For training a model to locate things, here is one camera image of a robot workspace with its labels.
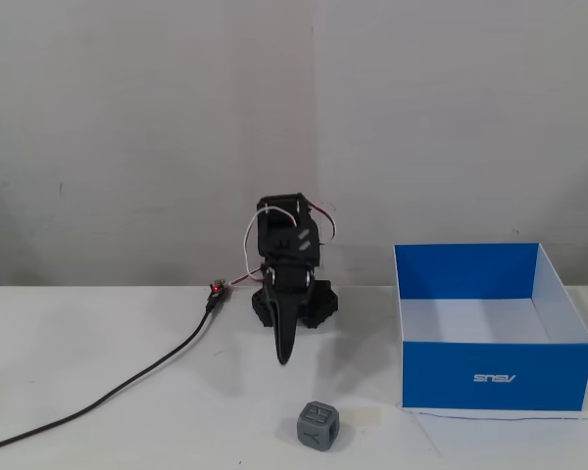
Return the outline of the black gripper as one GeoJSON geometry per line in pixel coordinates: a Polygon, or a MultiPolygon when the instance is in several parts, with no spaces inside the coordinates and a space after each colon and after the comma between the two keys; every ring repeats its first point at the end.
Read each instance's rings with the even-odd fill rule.
{"type": "Polygon", "coordinates": [[[307,296],[314,283],[314,270],[301,263],[267,263],[263,274],[265,305],[275,337],[276,356],[281,365],[286,365],[294,349],[302,299],[280,297],[307,296]],[[275,303],[271,301],[277,298],[280,299],[275,303]]]}

